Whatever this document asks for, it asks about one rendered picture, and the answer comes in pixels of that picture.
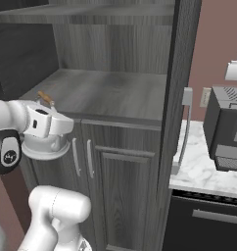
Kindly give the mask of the black coffee machine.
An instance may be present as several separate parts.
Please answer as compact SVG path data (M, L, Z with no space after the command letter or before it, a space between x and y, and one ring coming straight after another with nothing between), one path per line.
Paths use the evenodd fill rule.
M237 172L237 87L212 87L203 128L216 169Z

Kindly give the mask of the dark open cabinet door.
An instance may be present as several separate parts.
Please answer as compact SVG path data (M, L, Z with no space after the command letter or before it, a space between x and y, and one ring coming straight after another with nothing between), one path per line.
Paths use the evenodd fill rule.
M156 196L166 192L183 118L202 0L175 0L163 110Z

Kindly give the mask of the black dishwasher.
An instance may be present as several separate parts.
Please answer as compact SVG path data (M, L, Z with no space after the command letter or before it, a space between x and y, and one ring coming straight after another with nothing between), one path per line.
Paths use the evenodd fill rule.
M197 209L237 216L237 198L173 189L163 251L237 251L237 225L195 218Z

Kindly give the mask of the beige wall socket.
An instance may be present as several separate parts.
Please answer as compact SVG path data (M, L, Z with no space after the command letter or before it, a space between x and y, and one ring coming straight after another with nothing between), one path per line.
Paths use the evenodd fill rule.
M201 103L200 103L200 106L202 108L206 108L208 106L210 95L211 95L211 88L204 87L203 92L202 92L202 97L201 97Z

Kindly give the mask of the grey wood narrow cupboard door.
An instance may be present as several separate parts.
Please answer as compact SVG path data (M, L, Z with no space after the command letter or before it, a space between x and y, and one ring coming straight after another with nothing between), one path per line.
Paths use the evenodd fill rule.
M80 177L73 161L76 138ZM90 229L91 201L83 163L80 122L74 123L70 149L49 161L23 157L22 172L29 190L31 222L19 251L92 251L84 237Z

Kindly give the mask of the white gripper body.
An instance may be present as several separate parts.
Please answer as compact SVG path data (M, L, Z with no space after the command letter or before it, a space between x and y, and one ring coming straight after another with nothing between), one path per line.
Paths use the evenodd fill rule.
M47 135L68 134L73 130L74 121L58 112L49 113L49 125Z

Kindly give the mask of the grey wood tall cabinet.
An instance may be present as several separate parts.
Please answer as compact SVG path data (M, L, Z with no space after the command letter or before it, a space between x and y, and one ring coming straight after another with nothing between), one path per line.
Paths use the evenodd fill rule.
M83 120L159 126L162 132L175 0L52 1L0 12L0 24L39 26L53 36L53 72L28 90L43 90L62 114ZM149 215L145 251L156 235ZM97 251L92 215L86 238Z

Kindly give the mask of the grey wood panelled cupboard door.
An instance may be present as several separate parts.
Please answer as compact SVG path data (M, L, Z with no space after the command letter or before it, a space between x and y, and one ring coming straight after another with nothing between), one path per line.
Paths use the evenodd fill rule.
M145 251L155 203L161 128L83 120L97 251ZM91 139L94 178L87 161Z

